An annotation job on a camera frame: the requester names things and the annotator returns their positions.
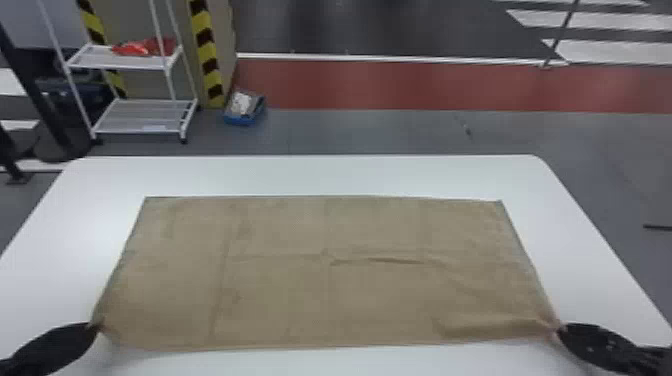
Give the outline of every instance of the hazard stripe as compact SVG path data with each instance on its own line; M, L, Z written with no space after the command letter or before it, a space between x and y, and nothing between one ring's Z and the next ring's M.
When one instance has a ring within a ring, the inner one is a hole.
M96 16L96 12L93 10L91 2L89 0L77 0L77 6L79 7L79 13L84 22L84 26L86 26L86 31L88 32L91 41L95 44L107 44L103 23L100 21L100 18ZM126 86L124 85L124 80L119 72L116 70L107 70L105 71L105 75L116 89L119 97L126 98Z
M187 0L191 11L191 29L196 40L198 62L203 71L203 86L209 107L222 107L225 101L222 75L217 62L217 47L212 19L206 0Z

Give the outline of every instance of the beige towel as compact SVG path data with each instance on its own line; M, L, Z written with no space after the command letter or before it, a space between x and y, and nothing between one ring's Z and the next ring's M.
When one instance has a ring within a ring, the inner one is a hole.
M93 320L152 350L435 344L557 320L500 202L147 198Z

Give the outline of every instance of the red floor stripe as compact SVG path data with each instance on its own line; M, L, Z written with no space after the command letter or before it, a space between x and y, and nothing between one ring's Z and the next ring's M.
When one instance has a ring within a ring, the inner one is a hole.
M274 108L672 113L672 69L240 60Z

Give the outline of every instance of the shelf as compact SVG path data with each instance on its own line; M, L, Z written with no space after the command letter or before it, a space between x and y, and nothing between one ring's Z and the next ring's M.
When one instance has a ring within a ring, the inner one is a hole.
M93 127L96 133L180 133L196 110L194 100L115 99Z
M87 43L66 64L70 68L164 70L161 56L120 56L112 52L111 47ZM181 53L182 46L176 46L173 54L166 56L165 70L173 67Z

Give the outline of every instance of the red object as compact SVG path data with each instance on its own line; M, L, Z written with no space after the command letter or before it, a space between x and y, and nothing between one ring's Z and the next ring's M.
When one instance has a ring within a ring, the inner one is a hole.
M150 55L161 56L161 49L156 37L145 39L142 42L147 50L149 50ZM163 38L163 49L166 56L172 55L175 52L175 38Z
M163 38L163 48L166 56L175 52L175 39ZM130 41L119 43L110 49L117 55L122 56L160 56L161 49L156 37L143 39L141 41Z
M141 42L120 43L110 50L122 56L149 56L149 50Z

